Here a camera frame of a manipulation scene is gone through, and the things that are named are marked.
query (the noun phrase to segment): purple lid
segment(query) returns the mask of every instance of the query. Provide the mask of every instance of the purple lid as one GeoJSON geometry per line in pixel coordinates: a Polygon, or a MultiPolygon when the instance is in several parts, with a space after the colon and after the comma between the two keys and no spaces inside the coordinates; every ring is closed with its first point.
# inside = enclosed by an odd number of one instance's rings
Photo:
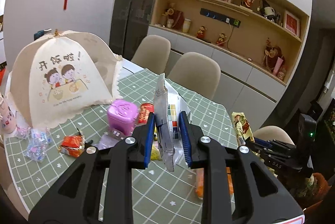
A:
{"type": "Polygon", "coordinates": [[[131,123],[138,116],[138,107],[123,99],[116,99],[108,109],[108,116],[123,123],[131,123]]]}

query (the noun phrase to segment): cartoon children illustration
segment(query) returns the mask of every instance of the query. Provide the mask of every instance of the cartoon children illustration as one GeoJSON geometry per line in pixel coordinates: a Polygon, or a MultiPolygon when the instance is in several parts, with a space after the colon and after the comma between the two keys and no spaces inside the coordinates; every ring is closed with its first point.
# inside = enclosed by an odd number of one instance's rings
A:
{"type": "Polygon", "coordinates": [[[65,78],[65,84],[75,81],[74,67],[71,64],[67,64],[62,68],[62,76],[65,78]]]}
{"type": "Polygon", "coordinates": [[[50,84],[51,89],[55,89],[61,86],[61,77],[56,68],[51,69],[48,73],[44,75],[44,77],[50,84]]]}

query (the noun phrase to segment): beige chair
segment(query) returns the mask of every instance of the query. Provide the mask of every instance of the beige chair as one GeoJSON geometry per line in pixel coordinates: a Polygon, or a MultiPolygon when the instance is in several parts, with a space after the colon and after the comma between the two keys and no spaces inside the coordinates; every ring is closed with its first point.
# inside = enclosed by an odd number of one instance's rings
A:
{"type": "Polygon", "coordinates": [[[146,36],[140,43],[131,62],[150,71],[161,74],[169,59],[171,43],[158,35],[146,36]]]}
{"type": "Polygon", "coordinates": [[[167,78],[212,99],[220,76],[220,66],[214,60],[199,53],[188,52],[180,57],[167,78]]]}
{"type": "Polygon", "coordinates": [[[253,133],[255,138],[259,138],[262,140],[278,140],[281,142],[285,142],[291,145],[294,145],[292,139],[283,129],[276,126],[266,126],[256,130],[253,133]]]}

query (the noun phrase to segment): dining table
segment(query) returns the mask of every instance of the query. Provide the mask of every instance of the dining table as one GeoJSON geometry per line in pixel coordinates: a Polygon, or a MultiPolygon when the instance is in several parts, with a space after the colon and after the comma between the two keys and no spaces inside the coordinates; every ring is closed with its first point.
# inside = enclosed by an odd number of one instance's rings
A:
{"type": "MultiPolygon", "coordinates": [[[[118,89],[126,101],[140,107],[153,103],[158,75],[128,60],[123,60],[118,89]]],[[[10,87],[8,77],[6,92],[10,87]]],[[[221,145],[237,148],[234,128],[224,106],[167,79],[186,100],[192,112],[192,124],[202,128],[204,135],[221,145]]],[[[75,161],[74,157],[58,152],[63,138],[76,135],[77,128],[86,140],[96,144],[108,134],[108,105],[94,105],[65,123],[50,129],[51,144],[42,162],[24,155],[30,138],[19,139],[15,132],[4,140],[10,174],[18,195],[28,211],[41,199],[53,183],[75,161]]],[[[100,197],[99,220],[103,220],[104,198],[108,176],[118,176],[106,169],[100,197]]],[[[185,159],[176,164],[174,172],[168,172],[161,160],[150,161],[145,170],[132,169],[132,203],[134,224],[192,224],[201,223],[202,200],[196,189],[196,171],[187,167],[185,159]]],[[[234,196],[231,195],[232,212],[234,196]]]]}

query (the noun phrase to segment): beige food cover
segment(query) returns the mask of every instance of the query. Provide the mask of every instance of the beige food cover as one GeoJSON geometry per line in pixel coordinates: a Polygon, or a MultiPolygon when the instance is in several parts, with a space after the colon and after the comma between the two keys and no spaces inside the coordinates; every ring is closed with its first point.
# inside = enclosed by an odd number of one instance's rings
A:
{"type": "Polygon", "coordinates": [[[121,61],[93,34],[45,35],[17,56],[8,98],[30,126],[54,128],[91,105],[121,98],[121,61]]]}

